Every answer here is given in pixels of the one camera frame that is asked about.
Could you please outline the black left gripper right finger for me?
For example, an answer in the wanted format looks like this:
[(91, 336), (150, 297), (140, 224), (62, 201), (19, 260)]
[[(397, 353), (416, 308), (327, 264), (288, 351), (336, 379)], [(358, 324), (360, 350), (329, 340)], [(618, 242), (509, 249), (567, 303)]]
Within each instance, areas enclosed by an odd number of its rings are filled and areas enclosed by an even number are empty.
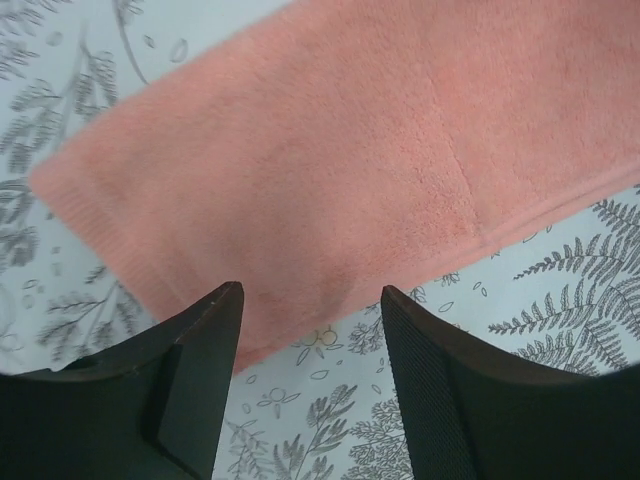
[(381, 311), (418, 479), (635, 479), (639, 369), (589, 377), (500, 350), (393, 286)]

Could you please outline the pink panda towel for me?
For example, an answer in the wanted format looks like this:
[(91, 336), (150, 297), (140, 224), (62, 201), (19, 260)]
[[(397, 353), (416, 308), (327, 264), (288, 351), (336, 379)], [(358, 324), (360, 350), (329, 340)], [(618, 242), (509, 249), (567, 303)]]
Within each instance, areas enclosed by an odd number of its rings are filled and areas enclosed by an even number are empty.
[(29, 183), (157, 319), (242, 283), (236, 366), (639, 179), (635, 1), (296, 1)]

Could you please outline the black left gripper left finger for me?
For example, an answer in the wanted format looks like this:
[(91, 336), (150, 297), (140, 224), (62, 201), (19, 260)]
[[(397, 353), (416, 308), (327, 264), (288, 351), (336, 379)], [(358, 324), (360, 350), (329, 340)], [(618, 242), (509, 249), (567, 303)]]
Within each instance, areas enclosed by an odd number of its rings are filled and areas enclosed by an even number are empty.
[(210, 478), (243, 305), (227, 282), (62, 370), (3, 376), (2, 477)]

